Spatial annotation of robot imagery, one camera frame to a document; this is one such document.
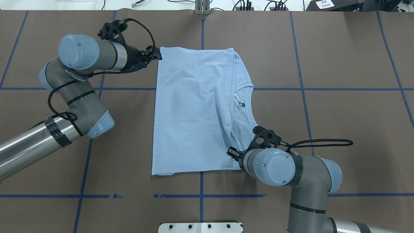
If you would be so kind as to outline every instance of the folded t-shirt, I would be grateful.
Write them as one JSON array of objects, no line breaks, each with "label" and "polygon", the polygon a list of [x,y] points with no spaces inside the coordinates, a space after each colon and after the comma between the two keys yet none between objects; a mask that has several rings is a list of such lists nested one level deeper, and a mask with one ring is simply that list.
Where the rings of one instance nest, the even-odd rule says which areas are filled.
[{"label": "folded t-shirt", "polygon": [[226,50],[161,47],[152,175],[239,170],[229,146],[245,150],[257,126],[253,84],[240,56]]}]

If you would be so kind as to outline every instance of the wire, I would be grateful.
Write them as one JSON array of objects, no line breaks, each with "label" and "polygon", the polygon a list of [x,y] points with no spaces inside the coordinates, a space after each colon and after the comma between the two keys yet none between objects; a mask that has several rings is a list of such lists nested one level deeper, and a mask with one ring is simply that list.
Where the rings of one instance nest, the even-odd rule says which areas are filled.
[{"label": "wire", "polygon": [[277,6],[277,2],[276,2],[276,1],[269,1],[269,2],[267,3],[267,5],[265,6],[265,9],[264,9],[263,11],[266,11],[267,6],[268,6],[270,3],[272,3],[272,2],[274,2],[274,7],[276,8],[276,6]]},{"label": "wire", "polygon": [[272,2],[274,2],[274,9],[272,11],[285,11],[286,10],[286,4],[285,4],[285,2],[287,2],[287,0],[285,0],[284,2],[271,0],[265,6],[265,9],[263,11],[265,11],[267,9],[267,7],[269,6],[269,4],[272,3]]},{"label": "wire", "polygon": [[167,1],[169,1],[169,2],[192,2],[192,3],[195,3],[195,1],[190,1],[190,0],[178,0],[178,1],[167,0]]},{"label": "wire", "polygon": [[[71,82],[65,83],[65,84],[63,84],[63,85],[61,85],[61,86],[53,89],[50,92],[49,97],[48,97],[48,106],[49,106],[49,109],[55,114],[55,115],[52,116],[52,118],[61,117],[61,118],[65,119],[67,121],[70,121],[70,122],[74,122],[74,121],[77,120],[78,117],[77,117],[77,115],[75,113],[73,113],[73,112],[58,112],[52,106],[52,96],[53,96],[53,94],[55,92],[57,92],[59,89],[62,89],[64,87],[66,87],[66,86],[69,86],[70,84],[77,83],[77,82],[78,82],[77,80],[73,80]],[[33,127],[31,127],[30,129],[33,129],[34,127],[36,127],[36,126],[38,126],[38,125],[40,125],[42,123],[44,123],[44,121],[41,121],[41,122],[37,123],[36,125],[34,125]]]},{"label": "wire", "polygon": [[125,19],[125,23],[129,22],[129,21],[133,21],[133,22],[136,22],[137,24],[141,25],[141,27],[143,27],[148,32],[148,34],[149,34],[149,36],[151,37],[151,40],[152,40],[152,45],[155,47],[155,40],[154,40],[154,37],[152,36],[152,33],[149,31],[149,29],[136,19],[132,19],[132,18]]},{"label": "wire", "polygon": [[[345,143],[332,143],[332,144],[317,144],[317,145],[301,145],[305,143],[314,143],[314,142],[345,142]],[[286,143],[287,149],[286,152],[289,152],[292,148],[304,148],[304,147],[328,147],[328,146],[351,146],[354,142],[349,139],[336,139],[336,138],[322,138],[322,139],[311,139],[311,140],[304,140],[293,143],[289,145]]]},{"label": "wire", "polygon": [[138,4],[140,4],[140,3],[142,3],[142,2],[144,2],[145,0],[139,0],[138,2],[136,2],[136,3],[133,3],[132,4],[132,8],[135,8]]},{"label": "wire", "polygon": [[233,9],[232,10],[234,10],[235,8],[236,8],[236,6],[237,6],[237,4],[240,2],[240,10],[242,10],[242,6],[241,6],[241,3],[243,2],[243,8],[244,8],[244,6],[245,6],[245,2],[244,2],[244,0],[239,0],[238,2],[236,2],[235,4],[234,4],[234,7],[233,7]]}]

